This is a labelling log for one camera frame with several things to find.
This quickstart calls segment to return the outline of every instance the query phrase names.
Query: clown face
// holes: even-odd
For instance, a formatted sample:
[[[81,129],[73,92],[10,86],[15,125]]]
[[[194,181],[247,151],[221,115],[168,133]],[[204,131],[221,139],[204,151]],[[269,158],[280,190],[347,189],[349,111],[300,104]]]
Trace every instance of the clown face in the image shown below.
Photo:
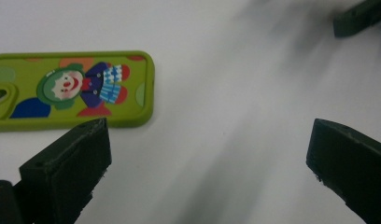
[[[79,71],[66,71],[54,81],[51,91],[60,100],[74,98],[82,87],[82,80],[83,75]]]

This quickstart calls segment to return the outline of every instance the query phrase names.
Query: phone case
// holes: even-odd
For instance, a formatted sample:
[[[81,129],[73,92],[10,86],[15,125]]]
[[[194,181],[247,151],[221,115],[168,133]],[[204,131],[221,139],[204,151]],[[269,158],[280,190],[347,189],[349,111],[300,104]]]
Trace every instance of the phone case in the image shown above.
[[[105,117],[134,127],[153,110],[143,51],[0,54],[0,132],[74,127]]]

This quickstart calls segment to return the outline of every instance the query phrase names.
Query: green phone case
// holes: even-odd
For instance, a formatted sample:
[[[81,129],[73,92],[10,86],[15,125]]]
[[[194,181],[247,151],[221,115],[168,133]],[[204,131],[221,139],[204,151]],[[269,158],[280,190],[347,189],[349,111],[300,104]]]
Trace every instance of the green phone case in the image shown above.
[[[135,127],[153,110],[143,51],[0,54],[0,132],[74,127],[105,117]]]

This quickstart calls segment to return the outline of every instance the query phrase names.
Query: clown illustration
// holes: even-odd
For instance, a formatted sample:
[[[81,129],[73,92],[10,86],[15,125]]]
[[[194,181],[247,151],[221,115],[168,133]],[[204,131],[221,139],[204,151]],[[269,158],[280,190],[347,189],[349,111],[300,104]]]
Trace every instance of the clown illustration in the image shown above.
[[[47,73],[37,86],[37,98],[19,104],[11,117],[47,117],[51,106],[57,110],[70,108],[79,96],[86,108],[78,116],[110,115],[105,104],[117,105],[126,100],[127,90],[120,82],[129,75],[130,69],[125,64],[97,63],[84,73],[82,64],[71,63]]]

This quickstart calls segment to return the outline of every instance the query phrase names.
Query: white background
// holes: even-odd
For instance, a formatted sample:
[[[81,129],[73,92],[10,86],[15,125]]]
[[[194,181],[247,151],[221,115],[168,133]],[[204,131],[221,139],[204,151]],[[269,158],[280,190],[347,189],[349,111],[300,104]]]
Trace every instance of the white background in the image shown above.
[[[305,156],[315,118],[381,142],[381,23],[335,39],[340,0],[0,0],[0,53],[140,49],[151,120],[110,129],[78,224],[356,224]],[[0,179],[67,130],[0,133]]]

